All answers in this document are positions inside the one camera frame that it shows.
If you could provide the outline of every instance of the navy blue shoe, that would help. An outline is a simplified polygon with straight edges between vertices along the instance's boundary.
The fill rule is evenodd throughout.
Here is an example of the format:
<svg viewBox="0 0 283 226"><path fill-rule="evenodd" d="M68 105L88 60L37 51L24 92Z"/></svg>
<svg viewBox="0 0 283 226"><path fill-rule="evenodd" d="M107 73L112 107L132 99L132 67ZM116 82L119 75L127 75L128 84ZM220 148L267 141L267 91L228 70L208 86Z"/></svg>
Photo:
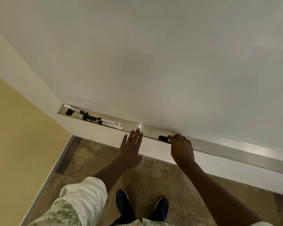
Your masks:
<svg viewBox="0 0 283 226"><path fill-rule="evenodd" d="M154 212L151 214L151 221L164 222L169 211L169 202L166 198L160 198L156 203Z"/></svg>
<svg viewBox="0 0 283 226"><path fill-rule="evenodd" d="M129 203L128 195L124 190L117 191L115 202L117 204L117 209L121 214L119 219L122 221L122 224L130 224L136 220L133 209Z"/></svg>

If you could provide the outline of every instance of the person's left hand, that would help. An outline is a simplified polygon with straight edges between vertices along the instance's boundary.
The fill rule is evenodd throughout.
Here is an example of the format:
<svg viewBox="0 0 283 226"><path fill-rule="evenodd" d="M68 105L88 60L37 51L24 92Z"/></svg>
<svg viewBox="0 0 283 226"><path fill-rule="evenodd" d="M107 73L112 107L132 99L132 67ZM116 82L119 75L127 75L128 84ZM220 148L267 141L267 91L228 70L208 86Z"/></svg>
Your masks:
<svg viewBox="0 0 283 226"><path fill-rule="evenodd" d="M143 133L137 128L131 131L128 139L125 134L122 144L117 152L117 158L124 163L127 169L134 168L142 161L142 156L139 155L139 147L142 143Z"/></svg>

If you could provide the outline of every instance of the yellow wall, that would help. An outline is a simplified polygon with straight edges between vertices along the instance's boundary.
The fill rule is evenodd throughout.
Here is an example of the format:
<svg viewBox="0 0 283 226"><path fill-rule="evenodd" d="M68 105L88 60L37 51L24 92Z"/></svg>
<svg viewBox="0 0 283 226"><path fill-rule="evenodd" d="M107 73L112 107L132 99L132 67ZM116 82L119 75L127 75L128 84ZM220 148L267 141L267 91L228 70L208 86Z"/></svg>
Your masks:
<svg viewBox="0 0 283 226"><path fill-rule="evenodd" d="M21 223L70 136L0 79L0 226Z"/></svg>

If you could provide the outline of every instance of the tiled floor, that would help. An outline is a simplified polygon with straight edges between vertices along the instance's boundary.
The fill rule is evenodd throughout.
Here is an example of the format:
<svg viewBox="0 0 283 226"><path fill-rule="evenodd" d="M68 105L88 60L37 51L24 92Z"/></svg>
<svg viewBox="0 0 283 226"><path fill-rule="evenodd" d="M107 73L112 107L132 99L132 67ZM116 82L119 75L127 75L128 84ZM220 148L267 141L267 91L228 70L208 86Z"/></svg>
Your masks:
<svg viewBox="0 0 283 226"><path fill-rule="evenodd" d="M110 162L116 153L114 147L76 137L25 225L50 208L63 186L81 182L91 176ZM283 226L283 195L212 177L265 221ZM144 157L141 164L126 171L109 192L106 207L98 220L99 226L108 226L119 217L115 205L115 192L119 188L127 192L137 218L149 217L157 200L165 196L170 203L166 222L174 225L216 225L199 193L176 165Z"/></svg>

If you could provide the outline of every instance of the hand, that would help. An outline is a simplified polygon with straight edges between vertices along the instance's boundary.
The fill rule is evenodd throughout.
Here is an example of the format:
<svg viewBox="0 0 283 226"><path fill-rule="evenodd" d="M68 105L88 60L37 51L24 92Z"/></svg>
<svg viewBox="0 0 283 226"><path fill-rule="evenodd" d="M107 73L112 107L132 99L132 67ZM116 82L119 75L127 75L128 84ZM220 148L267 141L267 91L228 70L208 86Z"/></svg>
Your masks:
<svg viewBox="0 0 283 226"><path fill-rule="evenodd" d="M171 155L179 167L195 163L191 141L187 140L186 137L181 136L181 134L168 136L168 138L172 143Z"/></svg>
<svg viewBox="0 0 283 226"><path fill-rule="evenodd" d="M126 169L134 168L142 161L142 156L139 156L139 147L142 143L143 133L139 132L137 128L134 133L134 129L131 131L128 139L125 134L122 144L117 152L117 159L119 159Z"/></svg>

